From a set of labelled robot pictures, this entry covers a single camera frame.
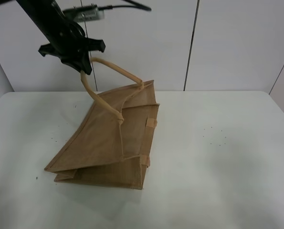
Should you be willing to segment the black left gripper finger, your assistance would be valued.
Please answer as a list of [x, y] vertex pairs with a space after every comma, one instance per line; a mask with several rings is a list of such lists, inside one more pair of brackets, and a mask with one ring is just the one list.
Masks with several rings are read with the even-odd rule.
[[103, 40], [85, 38], [84, 46], [87, 51], [99, 51], [99, 52], [105, 51], [105, 43]]
[[79, 73], [83, 71], [87, 75], [90, 75], [92, 72], [88, 52], [78, 53], [76, 55], [65, 58], [65, 65], [72, 67]]

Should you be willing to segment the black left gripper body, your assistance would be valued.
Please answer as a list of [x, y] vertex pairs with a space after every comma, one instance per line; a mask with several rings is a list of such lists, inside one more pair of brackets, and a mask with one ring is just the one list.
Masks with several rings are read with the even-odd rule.
[[42, 56], [58, 57], [65, 64], [65, 58], [88, 52], [84, 46], [85, 32], [74, 21], [42, 21], [38, 22], [38, 28], [49, 41], [38, 50]]

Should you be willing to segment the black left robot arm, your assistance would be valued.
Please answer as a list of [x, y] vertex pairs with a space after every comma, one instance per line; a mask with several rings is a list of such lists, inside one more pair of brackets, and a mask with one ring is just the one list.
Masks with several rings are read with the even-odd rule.
[[79, 22], [88, 21], [98, 13], [95, 4], [62, 11], [54, 0], [19, 0], [34, 24], [49, 41], [38, 52], [44, 57], [58, 57], [61, 63], [86, 74], [92, 72], [90, 51], [105, 51], [103, 40], [88, 38]]

